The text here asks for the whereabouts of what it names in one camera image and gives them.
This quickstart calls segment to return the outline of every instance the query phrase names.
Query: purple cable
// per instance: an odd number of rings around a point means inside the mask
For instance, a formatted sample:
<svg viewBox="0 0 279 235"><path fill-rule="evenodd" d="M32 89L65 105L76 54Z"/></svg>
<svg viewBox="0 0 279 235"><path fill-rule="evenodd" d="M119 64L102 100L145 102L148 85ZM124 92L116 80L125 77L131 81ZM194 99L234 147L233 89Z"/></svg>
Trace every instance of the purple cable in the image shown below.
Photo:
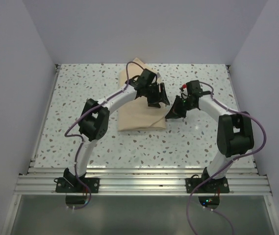
<svg viewBox="0 0 279 235"><path fill-rule="evenodd" d="M80 207L73 207L74 210L78 210L78 209L82 209L84 208L85 206L88 205L88 203L90 202L91 200L91 191L90 191L90 188L83 182L80 180L80 178L78 177L78 174L77 174L77 167L76 167L76 162L77 162L77 158L78 158L78 155L79 155L79 152L82 148L82 145L84 144L84 137L80 134L71 134L69 135L68 133L81 121L83 120L88 114L90 114L91 112L95 111L96 109L100 108L102 105L104 105L106 102L108 102L110 99L112 99L113 97L119 95L120 93L124 92L126 90L126 88L128 87L129 85L129 74L128 74L128 66L129 64L136 64L138 65L142 70L144 69L140 64L136 63L136 62L133 62L133 61L129 61L127 64L126 64L126 77L127 77L127 82L126 82L126 86L122 89L122 90L119 90L118 92L116 92L115 94L111 95L108 99L106 99L106 101L102 102L101 104L89 109L86 113L84 113L83 115L81 115L79 117L79 119L77 119L71 126L70 128L65 132L64 136L65 137L80 137L81 138L81 143L77 149L77 152L75 154L75 160L74 160L74 170L75 170L75 177L77 179L77 181L83 185L87 190L88 190L88 193L89 193L89 198L88 198L88 201L85 202L84 205L80 206Z"/></svg>
<svg viewBox="0 0 279 235"><path fill-rule="evenodd" d="M212 98L212 100L213 100L216 104L218 104L220 107L222 107L222 108L225 109L225 110L228 110L230 113L240 114L240 115L246 116L246 117L250 118L251 120L253 120L253 121L260 127L260 129L261 129L261 131L262 131L262 134L263 134L263 142L262 142L261 146L260 146L258 149L254 150L254 151L252 151L252 152L250 152L250 153L245 153L245 154L243 154L243 155L240 155L240 156L237 156L237 157L233 158L233 161L229 161L222 169L218 170L216 173L214 173L212 176L210 176L210 177L209 177L208 179L206 179L205 181L201 182L199 185L197 185L197 186L192 190L192 192L191 192L190 195L189 195L188 202L187 202L187 206L186 206L186 217L187 217L188 224L189 224L190 228L193 230L193 232L195 233L195 235L198 235L198 233L197 233L196 229L194 228L194 226L192 225L192 222L190 221L190 218L189 218L189 210L188 210L189 205L190 205L190 202L191 202L191 199L192 199L192 195L197 191L197 189L199 189L202 185L206 184L209 180L213 179L216 175L220 174L220 173L221 173L223 170L225 170L229 165L231 165L235 160L238 160L238 159L240 159L240 158L247 157L247 156L250 156L250 155L252 155L252 154L255 154L255 153L259 152L261 149L263 149L263 147L265 146L266 141L267 141L266 131L265 131L264 127L261 125L261 123L260 123L257 119L255 119L254 117L252 117L252 116L250 116L250 115L248 115L248 114L245 114L245 113L242 113L242 112L239 112L239 111L236 111L236 110L229 109L228 107L226 107L225 105L223 105L222 103L220 103L219 101L217 101L215 98L213 98L213 91L214 91L214 89L213 89L213 87L212 87L210 84L205 83L205 82L200 82L200 83L201 83L201 84L204 84L204 85L207 85L208 87L211 88L211 98ZM214 210L214 212L216 212L216 213L219 214L220 216L224 217L224 218L228 221L228 223L230 224L230 226L231 226L231 228L232 228L232 235L235 235L235 229L234 229L234 226L233 226L232 222L231 222L226 216L224 216L221 212L218 212L218 211L216 211L216 210Z"/></svg>

